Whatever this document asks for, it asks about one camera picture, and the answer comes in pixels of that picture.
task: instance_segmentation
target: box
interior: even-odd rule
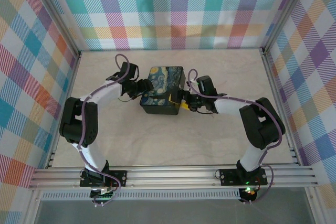
[[[180,104],[169,101],[172,92],[184,88],[183,67],[153,67],[148,79],[154,90],[142,94],[140,106],[148,114],[177,115]]]

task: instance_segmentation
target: white marble surface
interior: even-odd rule
[[[218,92],[256,100],[268,97],[274,104],[264,65],[257,49],[125,51],[137,64],[140,78],[152,66],[183,66],[185,75],[196,68],[209,75]],[[73,97],[87,94],[117,71],[114,51],[84,52]],[[146,114],[140,98],[128,103],[114,100],[99,115],[96,141],[110,165],[211,165],[235,164],[247,146],[241,119],[201,115],[180,109],[177,116]],[[264,163],[291,163],[286,139],[269,152]],[[64,138],[58,143],[53,166],[82,166]]]

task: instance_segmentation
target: plaid wall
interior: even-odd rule
[[[58,11],[58,14],[61,16],[64,24],[66,25],[66,27],[68,28],[72,39],[75,41],[77,48],[80,48],[81,50],[85,49],[84,45],[81,43],[78,33],[74,30],[73,25],[71,24],[71,21],[69,20],[69,18],[67,17],[67,15],[64,12],[64,9],[62,8],[59,0],[52,0],[54,2],[55,8]]]
[[[336,223],[336,0],[299,0],[270,52],[301,157]]]
[[[259,48],[287,0],[56,1],[83,49],[124,50]]]
[[[0,223],[18,223],[75,57],[40,0],[0,0]]]

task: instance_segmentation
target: wire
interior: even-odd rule
[[[83,179],[85,179],[85,177],[83,177],[83,172],[84,172],[84,170],[85,170],[85,168],[82,169],[82,170],[80,170],[80,172],[79,172],[79,177],[81,177],[81,178],[83,178]]]
[[[261,196],[259,196],[254,202],[258,202],[261,199],[263,199],[269,192],[269,190],[271,189],[272,185],[273,185],[273,181],[274,181],[274,170],[270,165],[263,165],[261,167],[268,167],[271,170],[271,181],[269,182],[269,186],[266,189],[266,192],[264,194],[262,194]]]
[[[109,86],[112,86],[112,85],[114,85],[114,84],[119,83],[121,80],[123,80],[123,79],[127,76],[128,72],[130,71],[130,62],[129,62],[128,58],[127,58],[125,55],[123,55],[123,54],[117,54],[116,57],[114,58],[114,60],[115,60],[115,62],[116,62],[116,64],[117,64],[117,66],[118,66],[118,68],[120,69],[120,66],[119,66],[118,61],[117,61],[118,56],[123,57],[123,58],[126,60],[126,62],[127,62],[127,69],[126,69],[125,74],[124,74],[122,77],[120,77],[118,80],[116,80],[116,81],[114,81],[114,82],[111,82],[111,83],[108,83],[107,85],[105,85],[105,86],[101,86],[101,87],[97,88],[96,90],[92,91],[92,92],[91,92],[91,93],[84,99],[84,101],[83,101],[83,104],[82,104],[82,107],[81,107],[81,115],[82,115],[82,136],[81,136],[80,141],[79,141],[79,143],[78,143],[78,145],[77,145],[77,149],[78,149],[78,151],[79,151],[79,155],[80,155],[80,157],[82,158],[82,160],[84,161],[84,163],[85,163],[85,164],[86,164],[92,171],[94,171],[94,172],[96,172],[96,173],[98,173],[98,174],[100,174],[100,175],[103,175],[103,176],[105,176],[105,177],[109,177],[109,178],[115,180],[115,181],[118,183],[118,188],[119,188],[118,192],[119,192],[120,189],[121,189],[121,183],[120,183],[120,181],[119,181],[116,177],[114,177],[114,176],[112,176],[112,175],[110,175],[110,174],[103,173],[103,172],[99,171],[98,169],[96,169],[94,166],[92,166],[92,165],[87,161],[87,159],[85,158],[84,154],[82,153],[82,149],[81,149],[81,146],[82,146],[83,141],[84,141],[84,138],[85,138],[85,132],[86,132],[85,104],[87,103],[87,101],[88,101],[94,94],[96,94],[96,93],[99,92],[100,90],[102,90],[102,89],[104,89],[104,88],[107,88],[107,87],[109,87]],[[109,200],[106,201],[105,203],[101,203],[100,206],[103,207],[103,206],[105,206],[106,204],[110,203],[110,202],[113,200],[113,198],[115,197],[115,195],[117,195],[117,194],[118,194],[118,193],[113,194],[113,196],[111,197],[111,199],[109,199]],[[95,206],[97,206],[97,202],[96,202],[95,198],[93,198],[93,202],[94,202]]]
[[[121,102],[129,102],[129,101],[132,101],[132,98],[130,100],[127,100],[127,101],[123,101],[120,98],[118,98],[118,100],[121,101]]]
[[[201,112],[201,111],[198,111],[198,110],[196,110],[196,112],[197,112],[198,114],[202,114],[202,115],[211,115],[211,114],[213,114],[213,112],[211,112],[211,113],[207,113],[207,112]]]
[[[220,180],[220,178],[218,178],[217,175],[216,175],[218,171],[219,171],[219,169],[217,169],[217,170],[215,171],[215,178],[217,178],[217,179]]]
[[[258,183],[259,183],[259,187],[258,187],[258,191],[260,190],[260,186],[261,186],[261,181],[260,181],[260,178],[259,177],[256,177],[257,178],[257,180],[258,180]]]
[[[195,77],[194,77],[194,80],[197,79],[197,76],[198,76],[198,72],[196,69],[191,69],[188,73],[188,82],[189,83],[192,83],[191,82],[191,79],[190,79],[190,74],[192,72],[195,72]],[[274,122],[277,130],[278,130],[278,134],[279,134],[279,140],[276,144],[272,145],[272,146],[269,146],[266,148],[266,150],[264,151],[263,155],[261,156],[260,160],[259,160],[259,164],[262,163],[262,161],[264,160],[266,154],[267,154],[267,151],[270,150],[270,149],[273,149],[277,146],[279,146],[282,142],[282,131],[281,131],[281,128],[280,128],[280,125],[279,123],[277,122],[277,120],[274,118],[274,116],[264,107],[262,106],[261,104],[255,102],[255,101],[250,101],[250,100],[245,100],[245,99],[241,99],[241,98],[236,98],[236,97],[229,97],[229,96],[224,96],[224,97],[216,97],[216,96],[212,96],[212,95],[204,95],[204,94],[201,94],[199,93],[192,85],[190,85],[190,88],[196,93],[198,94],[200,97],[204,97],[204,98],[212,98],[212,99],[226,99],[226,100],[233,100],[233,101],[237,101],[237,102],[242,102],[242,103],[248,103],[248,104],[253,104],[255,106],[258,106],[260,109],[262,109],[270,118],[271,120]]]

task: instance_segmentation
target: gray floor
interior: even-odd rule
[[[139,65],[140,78],[153,66],[196,68],[209,75],[218,92],[256,100],[272,92],[257,49],[125,51]],[[116,52],[84,52],[72,96],[80,97],[102,85],[117,71]],[[146,114],[139,99],[114,100],[99,115],[97,143],[112,166],[235,164],[248,140],[240,118],[200,115],[180,109],[177,116]],[[264,163],[291,163],[286,139],[272,149]],[[61,138],[53,166],[82,166],[77,151]]]
[[[35,224],[310,224],[303,188],[273,188],[255,205],[238,200],[116,200],[95,208],[89,201],[42,201]]]

